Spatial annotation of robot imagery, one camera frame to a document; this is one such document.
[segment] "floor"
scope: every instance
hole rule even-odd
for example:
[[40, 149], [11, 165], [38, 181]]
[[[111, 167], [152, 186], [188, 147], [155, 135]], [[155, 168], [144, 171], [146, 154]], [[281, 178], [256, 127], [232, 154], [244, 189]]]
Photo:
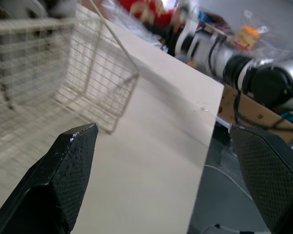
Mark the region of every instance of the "floor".
[[[219, 166], [221, 152], [228, 148], [226, 130], [217, 126], [209, 147], [207, 165]], [[189, 227], [197, 234], [209, 225], [219, 223], [241, 231], [263, 232], [267, 227], [253, 201], [249, 200], [226, 176], [212, 168], [203, 171]], [[212, 229], [208, 234], [227, 234]]]

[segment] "wire mesh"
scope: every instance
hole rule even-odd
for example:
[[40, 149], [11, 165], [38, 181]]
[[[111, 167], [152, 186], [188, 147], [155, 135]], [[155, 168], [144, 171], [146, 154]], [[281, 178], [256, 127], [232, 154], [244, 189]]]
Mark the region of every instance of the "wire mesh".
[[103, 19], [0, 21], [0, 160], [37, 160], [62, 132], [97, 122], [109, 133], [138, 77]]

